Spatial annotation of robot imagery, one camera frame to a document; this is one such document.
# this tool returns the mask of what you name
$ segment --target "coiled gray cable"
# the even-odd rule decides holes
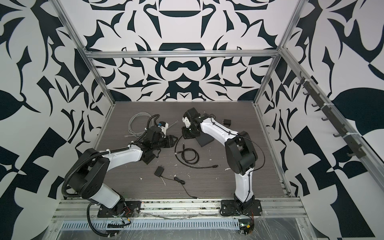
[[[139,113],[133,115],[133,117],[131,117],[131,119],[130,119],[129,122],[128,122],[128,132],[129,132],[131,135],[125,135],[124,137],[132,137],[132,136],[134,136],[134,137],[139,138],[141,135],[143,135],[143,134],[145,133],[145,130],[142,131],[142,132],[134,132],[134,131],[132,130],[132,127],[131,127],[131,126],[132,126],[132,122],[133,122],[133,120],[134,120],[136,117],[140,117],[140,116],[151,117],[151,115],[150,115],[149,113],[147,113],[147,112],[139,112]],[[150,127],[153,126],[153,125],[155,125],[155,123],[154,123],[154,120],[152,119],[152,120],[151,120],[151,123],[150,123]]]

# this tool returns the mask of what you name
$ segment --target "zip tie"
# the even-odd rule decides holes
[[[327,106],[327,105],[334,105],[333,103],[324,103],[323,106],[320,108],[320,110],[323,109],[323,107]]]
[[[346,136],[352,135],[352,134],[360,135],[358,132],[347,132],[347,133],[343,136],[343,138],[345,138]]]

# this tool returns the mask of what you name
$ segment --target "gray wood grain floor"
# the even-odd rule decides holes
[[[148,112],[151,115],[160,114],[158,121],[169,124],[179,122],[167,130],[167,134],[181,136],[184,123],[181,118],[185,111],[195,107],[199,113],[215,114],[216,120],[232,120],[230,129],[246,131],[265,153],[265,165],[253,172],[253,192],[256,197],[284,196],[278,175],[268,151],[260,124],[251,102],[117,102],[104,134],[98,145],[98,150],[116,149],[127,146],[135,137],[128,135],[128,121],[138,112]],[[132,124],[135,132],[143,131],[148,117],[137,117]],[[218,168],[192,169],[179,163],[174,156],[174,148],[162,149],[159,158],[146,165],[144,162],[128,163],[107,172],[104,183],[127,198],[189,198],[181,184],[154,175],[158,166],[165,168],[163,176],[178,178],[186,181],[184,187],[192,196],[199,198],[233,197],[235,192],[235,173],[227,169],[227,159],[224,147],[213,141],[205,147],[200,147],[195,139],[180,140],[177,149],[194,148],[200,155],[196,166],[211,166],[219,164]],[[263,154],[255,146],[258,154],[256,168],[263,164]]]

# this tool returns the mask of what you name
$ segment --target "black and white patterned wall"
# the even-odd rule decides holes
[[[103,58],[116,101],[253,100],[272,57]]]
[[[62,0],[93,51],[276,49],[298,0]]]
[[[383,158],[382,1],[310,0],[288,50]],[[384,193],[279,62],[260,99],[278,160],[319,239],[384,238]]]
[[[1,239],[31,239],[110,104],[47,0],[0,2],[0,61]]]

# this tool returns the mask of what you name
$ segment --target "plastic wrap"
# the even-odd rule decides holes
[[[115,237],[116,240],[176,240],[176,239],[213,239],[213,240],[298,240],[309,239],[306,235],[305,221],[296,218],[283,218],[269,216],[266,211],[262,216],[254,218],[254,229],[248,234],[240,233],[239,227],[228,222],[237,222],[231,217],[221,217],[220,215],[198,215],[183,218],[162,218],[151,214],[140,214],[130,218],[131,225],[121,230]],[[103,220],[94,218],[94,225]],[[239,220],[239,224],[250,219]],[[89,228],[70,229],[62,228],[57,237],[58,240],[87,240],[87,239],[106,239],[99,237]]]

